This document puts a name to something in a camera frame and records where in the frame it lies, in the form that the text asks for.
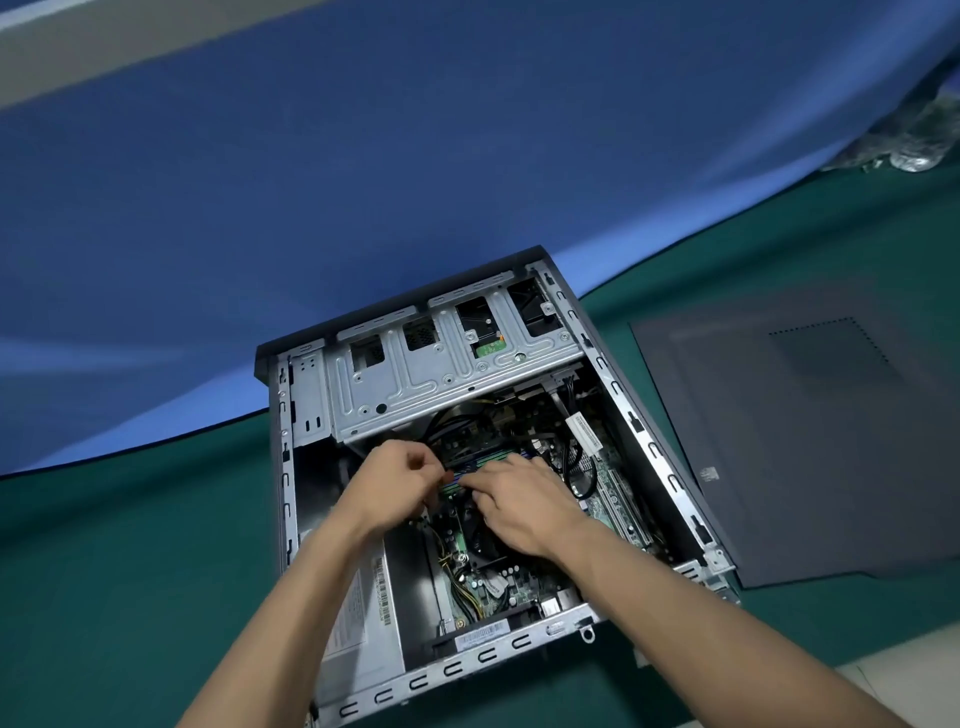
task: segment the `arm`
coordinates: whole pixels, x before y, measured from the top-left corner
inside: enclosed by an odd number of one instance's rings
[[[511,455],[460,482],[504,542],[569,574],[705,726],[906,726],[783,635],[586,516],[539,458]]]
[[[436,498],[444,478],[426,445],[393,440],[374,449],[179,727],[302,726],[330,629],[366,545]]]

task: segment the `blue backdrop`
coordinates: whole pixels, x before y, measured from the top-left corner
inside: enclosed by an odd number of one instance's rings
[[[333,0],[6,109],[0,472],[263,407],[258,343],[513,250],[584,293],[958,41],[944,0]]]

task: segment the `barcode label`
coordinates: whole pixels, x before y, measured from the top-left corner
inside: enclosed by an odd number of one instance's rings
[[[373,584],[376,586],[376,601],[380,607],[380,621],[385,627],[389,627],[393,621],[390,619],[390,597],[387,594],[387,577],[383,573],[382,556],[373,559]]]
[[[501,619],[496,621],[493,624],[486,624],[482,627],[477,627],[471,632],[467,632],[466,635],[461,635],[453,640],[453,643],[457,645],[457,652],[463,652],[465,649],[470,649],[475,647],[478,644],[483,644],[493,640],[500,635],[505,635],[510,632],[510,624],[505,620]]]
[[[570,432],[584,449],[584,455],[595,455],[603,449],[603,443],[600,442],[600,438],[596,436],[582,412],[576,412],[566,418],[566,426],[570,428]]]

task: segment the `right hand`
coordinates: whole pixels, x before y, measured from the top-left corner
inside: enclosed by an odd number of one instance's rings
[[[576,498],[542,458],[512,453],[467,473],[460,484],[487,525],[507,546],[533,556],[554,558],[558,540],[587,519]]]

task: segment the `white label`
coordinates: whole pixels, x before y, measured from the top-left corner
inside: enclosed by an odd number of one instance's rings
[[[577,438],[577,442],[584,449],[585,455],[595,455],[603,448],[603,443],[600,442],[593,428],[587,423],[587,418],[584,417],[583,413],[575,412],[566,418],[566,426]]]
[[[463,652],[465,649],[470,649],[478,644],[487,643],[490,640],[493,640],[500,635],[506,635],[509,632],[510,624],[508,624],[505,619],[501,619],[493,624],[485,624],[482,627],[477,627],[472,632],[467,632],[466,635],[461,635],[460,637],[454,638],[453,643],[457,645],[457,652]]]
[[[367,640],[364,628],[363,587],[360,583],[360,571],[353,575],[347,598],[340,607],[337,620],[330,631],[330,639],[326,641],[324,659],[329,660],[341,652],[353,649]]]
[[[383,626],[389,627],[393,621],[390,619],[390,596],[387,594],[387,577],[383,573],[382,556],[373,559],[373,585],[376,588],[376,603],[380,610],[380,621],[383,622]]]

